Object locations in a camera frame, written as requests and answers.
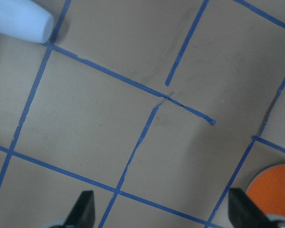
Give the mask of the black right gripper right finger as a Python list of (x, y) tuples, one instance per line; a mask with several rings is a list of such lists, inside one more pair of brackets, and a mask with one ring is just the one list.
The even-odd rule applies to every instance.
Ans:
[(272, 222), (240, 188), (228, 192), (228, 219), (234, 228), (272, 228)]

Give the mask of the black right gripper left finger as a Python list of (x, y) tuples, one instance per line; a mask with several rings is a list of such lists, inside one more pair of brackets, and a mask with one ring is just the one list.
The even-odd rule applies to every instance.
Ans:
[(81, 192), (67, 216), (64, 228), (93, 228), (95, 224), (95, 198), (92, 190)]

